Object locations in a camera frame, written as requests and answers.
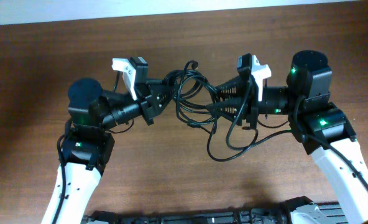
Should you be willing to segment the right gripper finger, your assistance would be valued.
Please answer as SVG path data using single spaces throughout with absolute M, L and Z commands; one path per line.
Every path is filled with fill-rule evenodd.
M 232 78 L 216 87 L 217 96 L 220 100 L 228 100 L 231 98 L 245 98 L 249 81 L 240 76 Z
M 247 103 L 243 103 L 241 98 L 231 98 L 208 104 L 206 105 L 206 109 L 213 116 L 223 117 L 229 121 L 234 121 L 238 118 L 237 124 L 242 124 L 242 120 L 246 117 L 247 113 Z

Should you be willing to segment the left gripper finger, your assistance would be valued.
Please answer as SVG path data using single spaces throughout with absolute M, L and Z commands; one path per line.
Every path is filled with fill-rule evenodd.
M 162 113 L 174 96 L 175 87 L 170 85 L 149 86 L 151 97 L 149 102 L 149 115 L 154 118 Z
M 162 79 L 147 79 L 145 81 L 145 90 L 147 93 L 168 93 L 172 86 L 168 81 Z

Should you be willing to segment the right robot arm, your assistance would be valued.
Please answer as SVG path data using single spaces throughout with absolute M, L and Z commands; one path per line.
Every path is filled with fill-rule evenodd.
M 271 69 L 252 54 L 238 58 L 237 72 L 207 110 L 251 129 L 262 114 L 287 116 L 290 133 L 325 175 L 347 221 L 368 223 L 368 168 L 354 128 L 329 99 L 333 72 L 325 54 L 297 52 L 285 86 L 268 86 Z

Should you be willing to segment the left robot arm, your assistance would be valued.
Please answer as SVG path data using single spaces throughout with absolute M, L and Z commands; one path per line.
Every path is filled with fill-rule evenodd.
M 129 93 L 102 89 L 92 78 L 74 82 L 69 90 L 70 119 L 57 141 L 60 165 L 53 194 L 42 223 L 80 223 L 111 157 L 113 128 L 143 117 L 148 125 L 169 104 L 178 83 L 173 79 L 145 79 Z

